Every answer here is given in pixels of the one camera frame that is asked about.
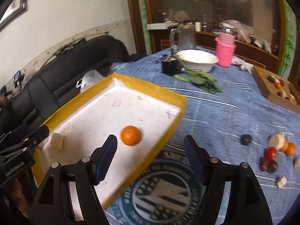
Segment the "white bowl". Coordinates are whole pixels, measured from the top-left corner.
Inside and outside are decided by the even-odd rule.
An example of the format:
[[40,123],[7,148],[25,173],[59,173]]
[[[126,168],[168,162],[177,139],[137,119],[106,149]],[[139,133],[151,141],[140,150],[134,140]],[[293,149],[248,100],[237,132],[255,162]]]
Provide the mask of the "white bowl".
[[208,73],[219,61],[218,57],[204,51],[184,50],[177,52],[178,57],[183,60],[184,67],[188,69],[198,69]]

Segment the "blue gripper pad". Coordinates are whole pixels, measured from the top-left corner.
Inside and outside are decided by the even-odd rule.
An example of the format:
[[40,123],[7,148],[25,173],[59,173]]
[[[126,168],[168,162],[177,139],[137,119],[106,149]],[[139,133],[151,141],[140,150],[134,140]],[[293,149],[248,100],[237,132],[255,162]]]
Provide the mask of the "blue gripper pad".
[[102,147],[95,149],[91,155],[92,172],[96,174],[93,185],[104,180],[118,146],[117,137],[110,135]]
[[190,167],[194,172],[194,177],[198,182],[201,182],[202,185],[206,182],[204,176],[204,166],[197,156],[197,150],[199,149],[198,145],[192,138],[192,136],[187,135],[183,139],[183,149],[187,156],[188,161],[190,162]]

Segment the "glass pitcher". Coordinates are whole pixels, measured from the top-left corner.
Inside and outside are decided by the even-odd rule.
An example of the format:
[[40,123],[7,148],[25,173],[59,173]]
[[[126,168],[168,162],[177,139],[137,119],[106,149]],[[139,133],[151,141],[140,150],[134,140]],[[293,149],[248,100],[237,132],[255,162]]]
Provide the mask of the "glass pitcher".
[[[175,44],[174,36],[178,33],[178,45]],[[174,52],[183,50],[191,50],[196,47],[196,31],[194,25],[178,26],[176,29],[172,29],[170,32],[170,44]]]

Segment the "orange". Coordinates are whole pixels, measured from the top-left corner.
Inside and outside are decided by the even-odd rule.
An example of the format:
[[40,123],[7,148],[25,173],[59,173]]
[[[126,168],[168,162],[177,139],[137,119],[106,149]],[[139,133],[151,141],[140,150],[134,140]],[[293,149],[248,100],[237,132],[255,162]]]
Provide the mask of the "orange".
[[285,152],[287,150],[287,148],[289,147],[289,143],[287,142],[287,140],[284,140],[284,144],[283,147],[280,149],[282,152]]
[[276,84],[275,84],[275,88],[278,89],[278,90],[280,90],[280,89],[282,88],[282,86],[281,86],[280,83],[276,83]]
[[133,146],[140,142],[142,134],[137,127],[129,125],[122,129],[120,137],[125,145]]
[[285,154],[287,156],[293,156],[295,154],[295,151],[296,151],[296,146],[294,143],[289,143],[289,146],[287,148],[287,150],[285,151]]

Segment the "picture frame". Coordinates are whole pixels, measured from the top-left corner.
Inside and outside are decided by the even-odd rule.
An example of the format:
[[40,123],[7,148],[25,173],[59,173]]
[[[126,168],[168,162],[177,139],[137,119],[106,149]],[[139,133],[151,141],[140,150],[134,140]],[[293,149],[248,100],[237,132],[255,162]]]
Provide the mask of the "picture frame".
[[23,11],[25,7],[26,2],[23,2],[22,0],[13,0],[0,20],[0,28],[13,19],[18,13]]

